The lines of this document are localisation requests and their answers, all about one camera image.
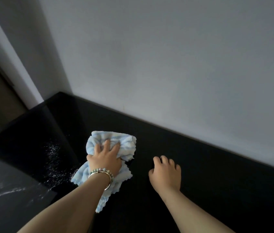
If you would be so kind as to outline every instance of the towel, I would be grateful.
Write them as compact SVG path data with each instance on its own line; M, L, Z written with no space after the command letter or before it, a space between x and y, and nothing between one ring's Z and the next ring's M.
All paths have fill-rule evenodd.
M100 212L106 205L106 202L111 194L114 194L120 190L122 182L133 176L125 164L125 161L130 161L133 159L136 150L136 137L124 133L94 131L87 141L86 152L93 155L95 145L100 144L100 146L103 146L107 139L110 139L110 149L112 149L115 144L120 142L121 146L117 157L122 159L122 167L119 174L114 178L111 186L103 192L96 208L97 213ZM88 161L86 161L85 164L77 170L71 179L71 182L77 185L83 184L88 179L88 175L91 171L92 170L89 170L88 167Z

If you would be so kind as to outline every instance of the blue and white cloth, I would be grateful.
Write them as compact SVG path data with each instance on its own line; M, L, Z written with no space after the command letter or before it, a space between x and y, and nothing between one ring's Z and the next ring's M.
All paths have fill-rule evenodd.
M102 147L107 139L110 139L110 149L112 149L115 144L120 142L121 146L117 157L121 157L122 167L119 174L114 178L109 189L104 191L96 208L96 212L100 212L103 209L111 194L114 194L120 190L123 181L126 181L133 176L125 164L125 161L130 161L133 159L136 150L136 137L124 133L94 131L87 141L86 152L93 155L95 145L100 144ZM88 161L86 161L85 164L77 170L71 179L71 182L77 185L83 184L88 179L88 175L91 171L92 170L89 170L88 167Z

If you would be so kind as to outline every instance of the person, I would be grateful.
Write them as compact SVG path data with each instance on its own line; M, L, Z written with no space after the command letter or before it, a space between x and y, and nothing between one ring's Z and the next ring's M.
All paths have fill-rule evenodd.
M114 176L121 168L116 158L120 145L110 150L110 140L103 150L96 145L94 155L87 160L91 170L105 167ZM162 198L181 233L187 232L233 232L223 223L202 210L180 192L181 168L172 159L154 157L154 169L149 179L155 191ZM95 173L72 192L53 203L31 219L18 233L80 233L87 232L96 207L110 178L105 173Z

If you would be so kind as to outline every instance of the cloth fold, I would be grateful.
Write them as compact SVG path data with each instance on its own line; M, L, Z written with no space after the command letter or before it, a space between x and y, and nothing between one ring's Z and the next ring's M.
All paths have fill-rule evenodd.
M120 150L117 157L122 159L122 167L119 171L119 174L114 178L109 189L103 192L103 195L100 198L96 208L97 213L100 212L106 205L106 202L108 201L111 194L114 194L120 190L122 182L130 179L133 176L125 164L125 161L130 161L133 159L136 150L136 137L124 133L94 131L86 143L86 152L93 155L95 145L100 144L102 147L107 139L110 139L110 149L112 149L115 144L120 142ZM83 164L79 170L77 170L71 179L71 182L77 185L83 184L88 179L88 175L91 171L92 170L89 170L88 167L88 161L86 161L85 164Z

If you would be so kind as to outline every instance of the beaded bracelet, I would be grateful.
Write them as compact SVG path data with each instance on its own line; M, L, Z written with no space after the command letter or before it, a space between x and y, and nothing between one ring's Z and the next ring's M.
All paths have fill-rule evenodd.
M107 170L106 168L96 168L92 172L89 173L88 177L92 176L95 173L100 173L100 172L106 173L110 178L110 184L108 185L107 188L105 188L105 190L107 190L110 187L110 185L114 179L113 174L110 172L110 170Z

